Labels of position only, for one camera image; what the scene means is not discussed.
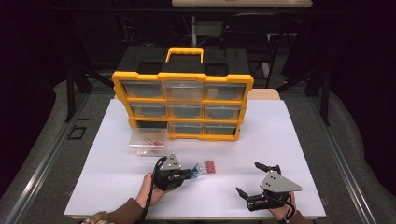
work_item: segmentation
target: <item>clear plastic drawer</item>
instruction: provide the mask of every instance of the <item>clear plastic drawer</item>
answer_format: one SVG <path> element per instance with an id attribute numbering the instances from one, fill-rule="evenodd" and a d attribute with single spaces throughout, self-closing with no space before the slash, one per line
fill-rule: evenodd
<path id="1" fill-rule="evenodd" d="M 128 97 L 163 98 L 160 81 L 122 81 Z"/>
<path id="2" fill-rule="evenodd" d="M 172 119 L 201 119 L 201 104 L 166 104 L 169 118 Z"/>
<path id="3" fill-rule="evenodd" d="M 203 83 L 197 81 L 163 82 L 167 101 L 202 101 Z"/>
<path id="4" fill-rule="evenodd" d="M 240 110 L 240 105 L 205 105 L 205 119 L 237 120 Z"/>
<path id="5" fill-rule="evenodd" d="M 167 156 L 167 129 L 135 128 L 129 148 L 140 156 Z"/>
<path id="6" fill-rule="evenodd" d="M 241 101 L 245 92 L 245 83 L 217 83 L 205 84 L 206 100 L 235 100 Z"/>
<path id="7" fill-rule="evenodd" d="M 131 103 L 136 118 L 166 118 L 165 104 Z"/>
<path id="8" fill-rule="evenodd" d="M 234 135 L 236 124 L 206 123 L 205 134 Z"/>
<path id="9" fill-rule="evenodd" d="M 171 133 L 201 134 L 202 123 L 169 122 Z"/>

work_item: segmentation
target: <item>black chair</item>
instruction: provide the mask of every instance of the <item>black chair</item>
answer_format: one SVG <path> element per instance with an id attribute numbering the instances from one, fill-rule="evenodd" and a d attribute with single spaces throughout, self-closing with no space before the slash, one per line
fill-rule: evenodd
<path id="1" fill-rule="evenodd" d="M 262 63 L 268 63 L 265 83 L 265 88 L 268 88 L 280 37 L 287 29 L 288 20 L 279 14 L 237 13 L 223 23 L 220 48 L 246 49 L 249 64 L 255 65 L 250 66 L 252 75 L 262 68 Z"/>

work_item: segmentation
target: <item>silver metal bracket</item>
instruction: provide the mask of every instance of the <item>silver metal bracket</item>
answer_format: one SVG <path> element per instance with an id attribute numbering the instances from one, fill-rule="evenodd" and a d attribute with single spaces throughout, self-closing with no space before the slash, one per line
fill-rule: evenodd
<path id="1" fill-rule="evenodd" d="M 270 172 L 260 183 L 260 188 L 272 192 L 301 191 L 303 188 L 277 172 Z"/>
<path id="2" fill-rule="evenodd" d="M 175 153 L 169 155 L 163 165 L 160 167 L 161 171 L 180 170 L 181 165 L 178 162 Z"/>

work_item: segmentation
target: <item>human hand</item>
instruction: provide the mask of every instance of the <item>human hand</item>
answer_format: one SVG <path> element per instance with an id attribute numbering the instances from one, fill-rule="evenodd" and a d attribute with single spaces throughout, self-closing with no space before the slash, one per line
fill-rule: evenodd
<path id="1" fill-rule="evenodd" d="M 152 173 L 148 173 L 145 175 L 143 178 L 142 186 L 140 187 L 139 193 L 136 196 L 136 201 L 139 203 L 139 205 L 142 208 L 146 207 L 146 200 L 149 196 L 149 191 L 151 188 L 151 181 L 152 181 Z M 158 188 L 154 188 L 152 191 L 151 195 L 151 202 L 150 206 L 154 205 L 156 202 L 158 202 L 166 193 L 172 191 L 172 189 L 169 189 L 167 191 L 163 191 Z"/>
<path id="2" fill-rule="evenodd" d="M 295 211 L 297 211 L 297 207 L 296 207 L 296 201 L 294 199 L 294 192 L 290 193 L 288 202 L 294 206 L 294 213 L 295 213 Z M 285 218 L 286 216 L 290 216 L 290 214 L 293 212 L 290 206 L 286 203 L 283 205 L 283 207 L 270 208 L 268 210 L 270 210 L 274 218 L 278 221 L 283 220 L 283 218 Z"/>

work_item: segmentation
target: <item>sleeve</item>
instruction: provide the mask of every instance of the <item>sleeve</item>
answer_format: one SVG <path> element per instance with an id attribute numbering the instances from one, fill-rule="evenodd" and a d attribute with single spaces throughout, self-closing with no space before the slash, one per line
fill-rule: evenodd
<path id="1" fill-rule="evenodd" d="M 134 224 L 143 213 L 143 208 L 130 198 L 125 204 L 113 212 L 98 212 L 85 219 L 82 224 Z"/>
<path id="2" fill-rule="evenodd" d="M 312 224 L 313 222 L 311 220 L 306 219 L 303 217 L 303 215 L 300 213 L 300 211 L 296 211 L 294 216 L 289 219 L 289 224 Z"/>

